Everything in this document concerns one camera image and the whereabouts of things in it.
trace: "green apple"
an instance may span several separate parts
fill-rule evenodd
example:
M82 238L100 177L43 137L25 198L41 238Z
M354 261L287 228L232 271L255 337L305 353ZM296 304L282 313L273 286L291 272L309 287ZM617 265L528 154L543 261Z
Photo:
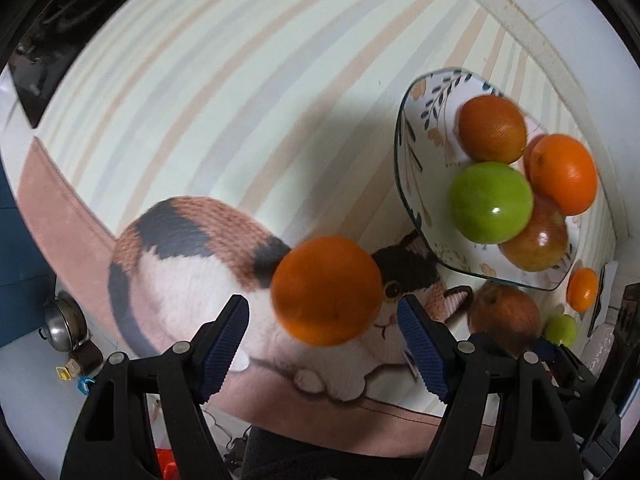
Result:
M578 324L573 316L562 314L562 316L553 317L545 326L543 336L547 341L553 344L571 346L575 343L578 335Z
M521 232L533 211L524 176L500 162L473 164L449 188L453 224L477 244L501 244Z

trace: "white ceramic plate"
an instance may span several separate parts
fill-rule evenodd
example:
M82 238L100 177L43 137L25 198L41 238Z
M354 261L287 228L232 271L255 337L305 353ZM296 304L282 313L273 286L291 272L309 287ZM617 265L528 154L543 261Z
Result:
M497 245L475 244L453 226L448 192L454 177L472 164L458 143L460 107L482 94L502 93L464 69L444 69L418 78L409 88L398 114L394 165L402 202L441 263L452 270L542 290L554 290L569 272L580 237L579 217L566 222L569 243L556 266L525 272L505 258ZM528 140L546 133L525 116ZM511 165L524 172L522 159Z

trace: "cat's eye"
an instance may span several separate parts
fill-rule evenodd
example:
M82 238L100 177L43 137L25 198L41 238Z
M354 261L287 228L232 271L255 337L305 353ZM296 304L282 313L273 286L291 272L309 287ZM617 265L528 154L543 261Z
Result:
M402 296L402 288L400 287L400 283L396 282L396 280L386 282L384 291L385 296L389 301L399 300L400 296Z

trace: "blue gripper pad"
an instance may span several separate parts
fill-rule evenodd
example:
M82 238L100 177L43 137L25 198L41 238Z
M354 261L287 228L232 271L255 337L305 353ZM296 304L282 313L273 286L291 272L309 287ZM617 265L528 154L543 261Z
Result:
M232 296L222 310L216 324L220 323L220 331L204 358L201 368L201 383L198 389L200 403L206 402L210 396L220 391L229 371L231 361L242 341L249 325L249 304L242 296Z
M447 362L442 352L438 350L439 342L432 339L425 324L441 323L432 321L414 296L405 296L398 302L398 326L420 370L425 386L442 402L449 402L452 391L447 383ZM449 336L455 344L454 337L450 334ZM450 349L443 350L449 354Z

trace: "blue wall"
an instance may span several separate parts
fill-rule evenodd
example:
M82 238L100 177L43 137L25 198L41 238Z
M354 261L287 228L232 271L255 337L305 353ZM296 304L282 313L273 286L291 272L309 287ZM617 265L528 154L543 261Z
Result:
M55 284L0 166L0 346L44 324L44 303Z

